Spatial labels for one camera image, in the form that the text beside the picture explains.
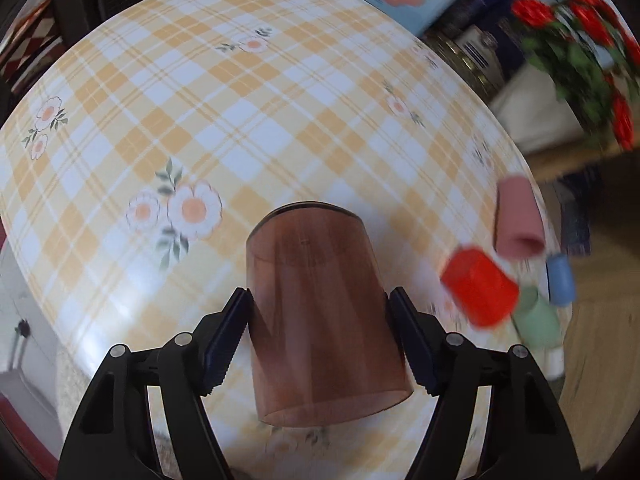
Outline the brown translucent cup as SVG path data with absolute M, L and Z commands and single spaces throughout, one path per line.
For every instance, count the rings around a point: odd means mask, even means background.
M 356 214 L 320 202 L 271 211 L 246 241 L 246 279 L 262 422 L 330 426 L 411 396 L 378 264 Z

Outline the dark blue box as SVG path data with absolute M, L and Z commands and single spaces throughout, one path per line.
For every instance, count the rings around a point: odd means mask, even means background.
M 495 87 L 503 87 L 525 62 L 511 12 L 515 0 L 456 0 L 427 29 L 470 58 Z

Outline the white flower vase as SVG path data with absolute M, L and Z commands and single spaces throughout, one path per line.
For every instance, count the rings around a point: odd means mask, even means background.
M 584 135 L 567 102 L 556 97 L 550 76 L 530 65 L 512 77 L 489 108 L 524 155 L 574 142 Z

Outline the yellow plaid tablecloth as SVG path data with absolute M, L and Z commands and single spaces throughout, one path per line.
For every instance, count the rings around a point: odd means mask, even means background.
M 114 344 L 161 346 L 246 282 L 245 242 L 318 200 L 366 226 L 405 287 L 485 348 L 435 285 L 494 248 L 498 184 L 526 161 L 483 101 L 362 0 L 144 0 L 75 44 L 1 130 L 1 218 L 76 379 L 69 424 Z

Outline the red rose bouquet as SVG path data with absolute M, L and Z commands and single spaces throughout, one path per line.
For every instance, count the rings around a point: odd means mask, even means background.
M 639 44 L 613 7 L 605 0 L 514 0 L 511 14 L 527 62 L 550 76 L 588 138 L 632 150 Z

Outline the green cup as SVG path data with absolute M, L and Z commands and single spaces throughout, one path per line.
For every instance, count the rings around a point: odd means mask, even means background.
M 558 312 L 536 286 L 520 288 L 511 318 L 522 343 L 529 349 L 555 348 L 562 342 Z

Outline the red plastic cup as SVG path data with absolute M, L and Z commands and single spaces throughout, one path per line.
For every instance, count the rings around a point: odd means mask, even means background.
M 440 281 L 469 322 L 480 328 L 502 323 L 515 309 L 520 289 L 476 246 L 459 247 Z

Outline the blue cup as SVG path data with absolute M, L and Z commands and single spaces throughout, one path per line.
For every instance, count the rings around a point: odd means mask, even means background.
M 549 300 L 558 307 L 571 304 L 576 299 L 576 286 L 570 260 L 567 255 L 555 254 L 546 261 Z

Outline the pink cup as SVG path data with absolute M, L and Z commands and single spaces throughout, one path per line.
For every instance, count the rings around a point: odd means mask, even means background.
M 546 247 L 534 190 L 524 176 L 498 182 L 495 250 L 505 259 L 524 260 L 541 255 Z

